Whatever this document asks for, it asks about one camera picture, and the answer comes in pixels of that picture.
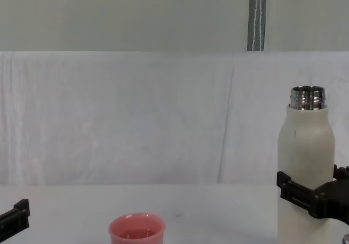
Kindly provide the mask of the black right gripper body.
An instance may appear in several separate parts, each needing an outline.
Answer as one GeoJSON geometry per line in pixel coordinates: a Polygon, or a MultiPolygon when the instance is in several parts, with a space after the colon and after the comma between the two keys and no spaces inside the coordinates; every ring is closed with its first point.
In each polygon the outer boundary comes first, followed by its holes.
{"type": "Polygon", "coordinates": [[[348,180],[327,182],[312,192],[312,217],[336,219],[348,225],[348,180]]]}

